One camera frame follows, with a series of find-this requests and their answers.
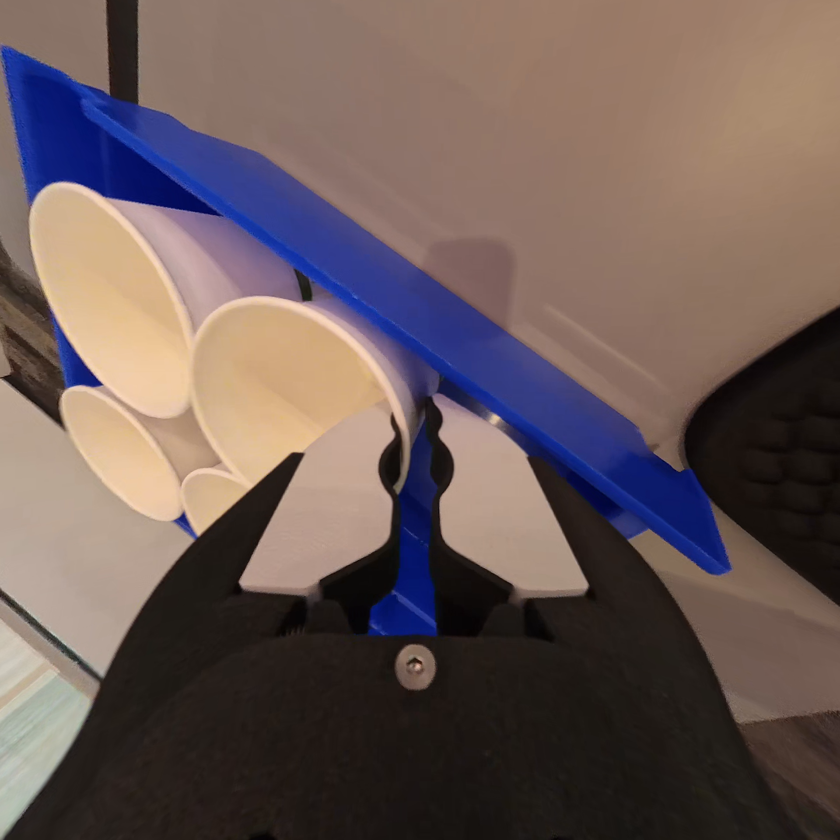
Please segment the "black quilted mouse pad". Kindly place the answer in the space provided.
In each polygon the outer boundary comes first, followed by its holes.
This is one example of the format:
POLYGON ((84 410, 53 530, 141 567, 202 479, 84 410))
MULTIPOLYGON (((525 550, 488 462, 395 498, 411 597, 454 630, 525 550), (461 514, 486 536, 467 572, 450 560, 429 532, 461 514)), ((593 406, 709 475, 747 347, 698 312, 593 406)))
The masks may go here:
POLYGON ((838 310, 711 393, 684 450, 722 512, 839 603, 838 310))

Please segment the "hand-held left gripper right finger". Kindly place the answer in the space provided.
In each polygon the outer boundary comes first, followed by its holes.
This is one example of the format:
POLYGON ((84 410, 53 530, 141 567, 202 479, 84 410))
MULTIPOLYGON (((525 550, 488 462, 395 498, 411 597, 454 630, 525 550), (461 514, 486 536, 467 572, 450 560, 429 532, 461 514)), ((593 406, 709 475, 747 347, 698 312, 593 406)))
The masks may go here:
POLYGON ((526 450, 443 394, 430 399, 426 426, 443 548, 509 584, 512 597, 587 593, 526 450))

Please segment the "blue plastic bin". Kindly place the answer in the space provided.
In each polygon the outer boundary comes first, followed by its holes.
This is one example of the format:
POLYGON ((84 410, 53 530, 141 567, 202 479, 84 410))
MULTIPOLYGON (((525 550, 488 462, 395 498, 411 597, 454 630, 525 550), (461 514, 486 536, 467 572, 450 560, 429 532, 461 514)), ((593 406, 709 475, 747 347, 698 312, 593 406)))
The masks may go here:
MULTIPOLYGON (((627 418, 432 277, 252 150, 172 116, 110 97, 12 47, 7 96, 30 207, 54 182, 105 197, 224 217, 296 272, 417 354, 444 393, 516 430, 626 538, 651 530, 711 575, 731 563, 707 494, 690 469, 657 457, 627 418)), ((65 384, 102 385, 52 311, 65 384)), ((425 570, 431 490, 405 491, 406 572, 375 609, 372 632, 435 633, 425 570)))

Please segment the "white paper cup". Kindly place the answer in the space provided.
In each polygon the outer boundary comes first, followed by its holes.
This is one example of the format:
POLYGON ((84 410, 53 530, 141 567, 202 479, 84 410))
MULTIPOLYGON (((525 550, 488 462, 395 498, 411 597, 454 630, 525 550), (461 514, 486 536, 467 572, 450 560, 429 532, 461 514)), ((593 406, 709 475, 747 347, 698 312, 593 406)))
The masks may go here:
POLYGON ((220 519, 253 484, 223 464, 195 469, 182 481, 182 503, 191 529, 201 536, 220 519))
POLYGON ((311 301, 243 297, 196 333, 192 402, 222 463, 250 486, 346 417, 387 402, 402 437, 402 491, 439 375, 320 287, 311 301))
POLYGON ((191 405, 196 332, 246 297, 302 301, 295 270, 234 222, 54 182, 35 197, 30 247, 47 301, 88 369, 143 415, 191 405))
POLYGON ((220 458, 193 411, 174 418, 141 414, 104 386, 74 385, 59 399, 73 445, 115 496, 141 515, 173 521, 184 512, 182 483, 220 458))

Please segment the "black flat plate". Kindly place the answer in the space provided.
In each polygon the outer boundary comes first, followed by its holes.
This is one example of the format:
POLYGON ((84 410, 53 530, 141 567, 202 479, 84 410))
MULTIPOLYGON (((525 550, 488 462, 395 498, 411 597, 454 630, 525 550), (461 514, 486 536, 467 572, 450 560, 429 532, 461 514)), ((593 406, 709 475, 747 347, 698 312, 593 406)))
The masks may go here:
POLYGON ((139 1, 106 1, 110 96, 139 104, 139 1))

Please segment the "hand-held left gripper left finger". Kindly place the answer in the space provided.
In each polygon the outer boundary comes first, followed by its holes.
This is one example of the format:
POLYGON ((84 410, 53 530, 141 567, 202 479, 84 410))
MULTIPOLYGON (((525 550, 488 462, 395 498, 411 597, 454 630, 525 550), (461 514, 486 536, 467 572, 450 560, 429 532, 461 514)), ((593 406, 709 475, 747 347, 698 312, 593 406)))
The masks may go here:
POLYGON ((400 445, 391 413, 356 413, 306 449, 245 571, 244 592, 324 596, 326 580, 385 544, 394 501, 380 476, 400 445))

